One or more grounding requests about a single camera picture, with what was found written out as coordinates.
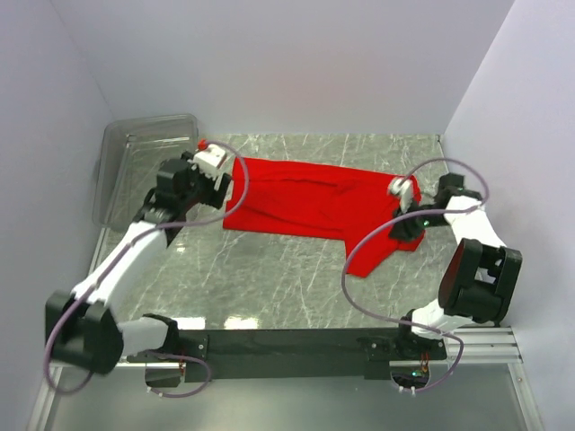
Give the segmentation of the red t shirt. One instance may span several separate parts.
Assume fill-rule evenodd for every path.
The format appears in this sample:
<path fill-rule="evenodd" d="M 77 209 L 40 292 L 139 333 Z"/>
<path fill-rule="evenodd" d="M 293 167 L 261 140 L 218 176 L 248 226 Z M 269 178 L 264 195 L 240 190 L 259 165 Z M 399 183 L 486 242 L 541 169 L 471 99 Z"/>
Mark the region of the red t shirt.
<path fill-rule="evenodd" d="M 341 166 L 247 158 L 234 163 L 226 230 L 342 241 L 352 259 L 348 274 L 369 276 L 396 251 L 416 251 L 423 238 L 401 242 L 384 230 L 358 243 L 393 217 L 398 200 L 387 192 L 393 175 Z"/>

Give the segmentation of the clear plastic bin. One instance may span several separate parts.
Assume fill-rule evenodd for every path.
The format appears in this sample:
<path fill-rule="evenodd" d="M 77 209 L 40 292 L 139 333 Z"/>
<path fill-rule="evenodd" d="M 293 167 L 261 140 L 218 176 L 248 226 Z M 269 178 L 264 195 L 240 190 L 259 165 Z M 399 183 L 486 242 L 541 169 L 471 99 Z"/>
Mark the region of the clear plastic bin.
<path fill-rule="evenodd" d="M 155 185 L 160 163 L 191 150 L 198 137 L 198 121 L 189 113 L 110 123 L 102 138 L 94 223 L 125 231 Z"/>

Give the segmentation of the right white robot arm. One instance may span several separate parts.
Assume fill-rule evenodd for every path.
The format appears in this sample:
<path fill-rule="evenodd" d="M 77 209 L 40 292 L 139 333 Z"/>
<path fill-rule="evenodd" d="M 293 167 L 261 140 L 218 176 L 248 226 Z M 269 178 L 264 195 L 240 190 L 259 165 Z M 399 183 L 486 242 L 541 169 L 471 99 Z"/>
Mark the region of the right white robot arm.
<path fill-rule="evenodd" d="M 464 176 L 449 173 L 440 177 L 430 204 L 416 200 L 413 180 L 393 178 L 388 193 L 399 199 L 395 217 L 414 215 L 393 225 L 389 233 L 392 239 L 414 242 L 430 227 L 448 226 L 457 241 L 438 297 L 404 317 L 416 325 L 400 327 L 394 336 L 397 353 L 414 358 L 430 341 L 462 326 L 501 323 L 509 310 L 523 258 L 495 233 L 480 192 L 467 189 Z"/>

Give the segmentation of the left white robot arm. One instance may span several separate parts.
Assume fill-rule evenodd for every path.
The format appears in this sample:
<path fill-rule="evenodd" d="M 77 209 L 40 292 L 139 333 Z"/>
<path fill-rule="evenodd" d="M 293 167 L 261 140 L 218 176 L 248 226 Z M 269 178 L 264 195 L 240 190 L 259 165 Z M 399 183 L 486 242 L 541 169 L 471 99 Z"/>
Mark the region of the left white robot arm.
<path fill-rule="evenodd" d="M 44 361 L 60 361 L 91 374 L 110 373 L 121 358 L 149 351 L 167 361 L 179 352 L 176 320 L 147 314 L 119 322 L 128 290 L 151 260 L 166 250 L 197 204 L 219 209 L 231 181 L 226 151 L 209 145 L 161 162 L 155 186 L 107 258 L 73 290 L 54 293 L 45 305 Z"/>

